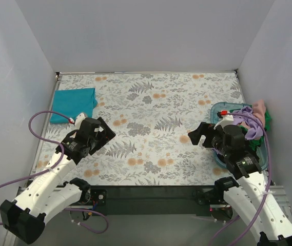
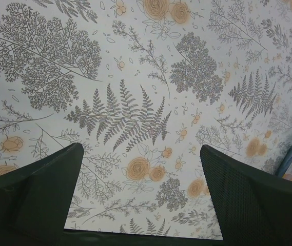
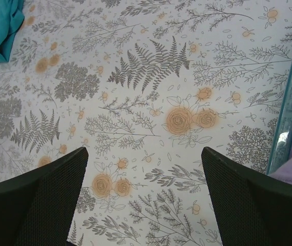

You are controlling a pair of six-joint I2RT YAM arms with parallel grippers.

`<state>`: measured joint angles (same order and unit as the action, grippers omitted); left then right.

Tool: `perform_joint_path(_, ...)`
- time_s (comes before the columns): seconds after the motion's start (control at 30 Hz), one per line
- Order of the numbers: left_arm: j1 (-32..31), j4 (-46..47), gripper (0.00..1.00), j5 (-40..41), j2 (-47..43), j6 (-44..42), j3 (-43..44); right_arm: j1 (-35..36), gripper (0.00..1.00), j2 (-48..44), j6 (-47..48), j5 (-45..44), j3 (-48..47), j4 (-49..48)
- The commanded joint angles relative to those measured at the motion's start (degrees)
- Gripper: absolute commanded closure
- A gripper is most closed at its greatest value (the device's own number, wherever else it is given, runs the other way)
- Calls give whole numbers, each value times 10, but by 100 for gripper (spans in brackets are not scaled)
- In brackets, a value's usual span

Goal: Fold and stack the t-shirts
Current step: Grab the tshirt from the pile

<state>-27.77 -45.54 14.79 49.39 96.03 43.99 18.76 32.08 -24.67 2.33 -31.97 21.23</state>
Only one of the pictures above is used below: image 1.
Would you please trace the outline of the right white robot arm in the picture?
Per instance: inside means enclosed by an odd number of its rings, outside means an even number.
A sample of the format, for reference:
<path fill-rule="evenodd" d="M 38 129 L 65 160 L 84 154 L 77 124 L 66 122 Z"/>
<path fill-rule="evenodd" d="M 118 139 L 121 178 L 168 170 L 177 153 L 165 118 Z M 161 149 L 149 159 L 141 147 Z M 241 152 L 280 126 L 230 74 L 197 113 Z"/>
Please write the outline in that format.
<path fill-rule="evenodd" d="M 193 145 L 205 136 L 203 147 L 219 151 L 232 174 L 215 182 L 214 199 L 228 203 L 238 213 L 258 245 L 292 245 L 292 223 L 267 188 L 269 181 L 242 129 L 202 122 L 188 136 Z"/>

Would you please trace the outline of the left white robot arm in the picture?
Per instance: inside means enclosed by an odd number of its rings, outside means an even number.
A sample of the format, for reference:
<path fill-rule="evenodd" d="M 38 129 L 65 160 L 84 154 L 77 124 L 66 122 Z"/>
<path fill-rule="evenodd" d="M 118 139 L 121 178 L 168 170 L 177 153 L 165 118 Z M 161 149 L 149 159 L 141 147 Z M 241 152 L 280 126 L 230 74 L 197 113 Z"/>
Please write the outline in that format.
<path fill-rule="evenodd" d="M 55 188 L 77 164 L 93 155 L 115 137 L 115 133 L 102 118 L 93 119 L 80 114 L 77 128 L 66 135 L 44 168 L 44 174 L 12 201 L 0 205 L 0 214 L 5 229 L 24 241 L 34 243 L 46 224 L 58 213 L 73 203 L 95 204 L 99 193 L 93 192 L 88 182 L 74 178 L 58 192 Z"/>

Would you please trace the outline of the purple t shirt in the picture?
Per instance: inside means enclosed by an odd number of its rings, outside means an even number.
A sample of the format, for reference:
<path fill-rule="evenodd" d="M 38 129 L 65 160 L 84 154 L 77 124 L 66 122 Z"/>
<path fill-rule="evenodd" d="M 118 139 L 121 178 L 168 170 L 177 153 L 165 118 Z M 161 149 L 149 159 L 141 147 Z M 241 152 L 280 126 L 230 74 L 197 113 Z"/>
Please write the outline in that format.
<path fill-rule="evenodd" d="M 243 114 L 243 116 L 233 116 L 233 124 L 244 127 L 247 131 L 245 134 L 246 140 L 258 140 L 263 136 L 263 130 L 259 127 L 265 126 L 265 112 L 266 107 L 264 104 L 254 104 L 253 106 L 245 106 L 241 109 L 230 110 L 231 113 Z"/>

